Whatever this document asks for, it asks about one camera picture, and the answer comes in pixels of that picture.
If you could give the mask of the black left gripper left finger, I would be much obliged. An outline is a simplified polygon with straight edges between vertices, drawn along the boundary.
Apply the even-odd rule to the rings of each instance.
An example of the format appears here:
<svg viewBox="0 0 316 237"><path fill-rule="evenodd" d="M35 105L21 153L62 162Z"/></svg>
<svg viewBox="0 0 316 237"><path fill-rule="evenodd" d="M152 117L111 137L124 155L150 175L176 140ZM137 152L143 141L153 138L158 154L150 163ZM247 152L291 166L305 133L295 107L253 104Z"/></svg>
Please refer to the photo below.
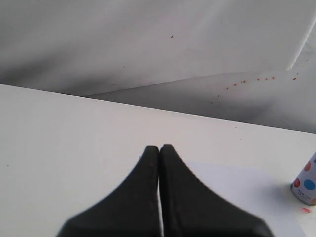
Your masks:
<svg viewBox="0 0 316 237"><path fill-rule="evenodd" d="M159 149L147 146L125 180L103 200L70 218L60 237L159 237Z"/></svg>

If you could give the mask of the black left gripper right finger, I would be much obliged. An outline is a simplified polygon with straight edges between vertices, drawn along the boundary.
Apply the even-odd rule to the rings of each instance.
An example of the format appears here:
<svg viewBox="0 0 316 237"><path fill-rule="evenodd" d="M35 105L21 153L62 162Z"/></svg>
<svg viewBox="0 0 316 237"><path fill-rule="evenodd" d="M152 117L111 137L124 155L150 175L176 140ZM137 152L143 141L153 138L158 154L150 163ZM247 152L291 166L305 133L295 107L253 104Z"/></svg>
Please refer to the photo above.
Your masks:
<svg viewBox="0 0 316 237"><path fill-rule="evenodd" d="M159 153L159 192L166 237L271 237L266 222L203 184L172 145Z"/></svg>

